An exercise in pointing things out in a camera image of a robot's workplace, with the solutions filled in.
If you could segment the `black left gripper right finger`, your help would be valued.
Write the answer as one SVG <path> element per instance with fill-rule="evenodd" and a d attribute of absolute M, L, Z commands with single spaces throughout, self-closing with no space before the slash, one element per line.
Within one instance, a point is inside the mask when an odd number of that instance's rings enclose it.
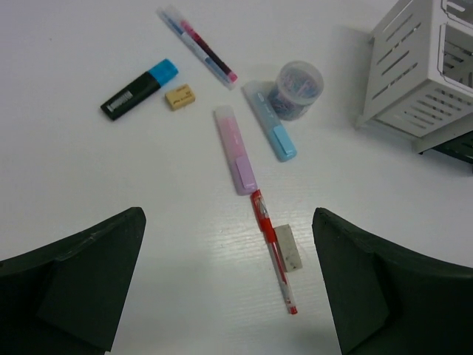
<path fill-rule="evenodd" d="M 343 354 L 471 354 L 472 269 L 317 208 L 313 238 Z"/>

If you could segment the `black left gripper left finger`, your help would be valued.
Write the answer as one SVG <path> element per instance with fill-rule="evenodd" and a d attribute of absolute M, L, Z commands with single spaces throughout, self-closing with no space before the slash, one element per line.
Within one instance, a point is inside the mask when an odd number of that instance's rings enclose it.
<path fill-rule="evenodd" d="M 131 207 L 1 262 L 2 354 L 111 351 L 146 227 Z"/>

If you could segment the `red gel pen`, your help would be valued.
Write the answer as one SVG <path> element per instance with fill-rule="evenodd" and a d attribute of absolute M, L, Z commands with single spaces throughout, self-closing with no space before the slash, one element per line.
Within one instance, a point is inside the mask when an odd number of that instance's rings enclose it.
<path fill-rule="evenodd" d="M 264 198 L 259 189 L 251 194 L 251 202 L 253 205 L 253 211 L 259 224 L 259 228 L 263 233 L 268 246 L 270 258 L 273 263 L 276 278 L 282 292 L 282 298 L 284 300 L 287 312 L 292 315 L 298 314 L 298 309 L 296 307 L 296 302 L 290 288 L 290 283 L 283 268 L 281 257 L 279 256 L 276 232 L 270 220 Z"/>

